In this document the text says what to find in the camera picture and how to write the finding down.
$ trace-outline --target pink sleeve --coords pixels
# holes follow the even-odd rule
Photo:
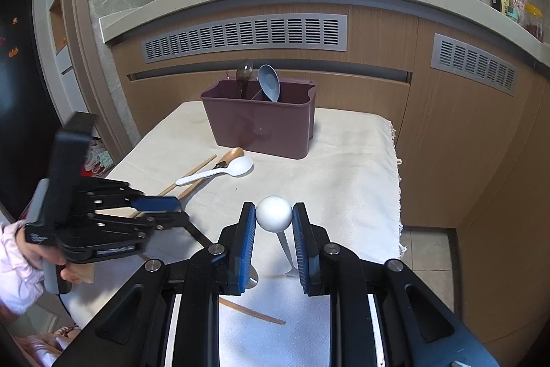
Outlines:
[[[13,313],[27,311],[44,292],[43,273],[32,267],[15,242],[15,234],[25,224],[0,224],[0,301]]]

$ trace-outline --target plastic container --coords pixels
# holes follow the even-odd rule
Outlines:
[[[237,98],[234,78],[222,79],[201,94],[218,145],[290,159],[306,157],[313,137],[317,86],[308,80],[279,81],[277,103],[264,96],[257,80],[249,81],[244,100]]]
[[[524,9],[527,0],[510,0],[507,16],[519,24],[523,24]]]
[[[537,7],[535,7],[534,5],[531,5],[530,3],[525,4],[523,28],[526,29],[535,38],[537,38],[540,42],[542,42],[542,38],[543,38],[542,36],[543,20],[544,20],[544,16]]]

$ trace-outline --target brown spoon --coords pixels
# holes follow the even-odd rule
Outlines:
[[[237,93],[238,98],[241,100],[246,98],[246,88],[248,87],[248,81],[252,77],[252,69],[254,64],[250,60],[241,61],[237,68]]]

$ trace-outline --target floor tile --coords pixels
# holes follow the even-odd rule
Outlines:
[[[414,271],[444,271],[453,268],[446,231],[411,231],[412,268]]]
[[[415,274],[454,312],[453,271],[415,271]]]
[[[409,266],[411,269],[413,268],[413,248],[411,245],[411,231],[407,228],[403,228],[401,232],[401,244],[407,248],[405,253],[403,254],[403,257],[401,258],[401,261],[405,263],[407,266]]]

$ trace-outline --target maroon utensil holder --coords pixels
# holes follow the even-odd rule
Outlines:
[[[235,78],[221,79],[201,94],[210,128],[222,147],[241,147],[290,159],[306,157],[315,119],[314,82],[281,78],[279,101],[270,101],[257,80],[237,98]]]

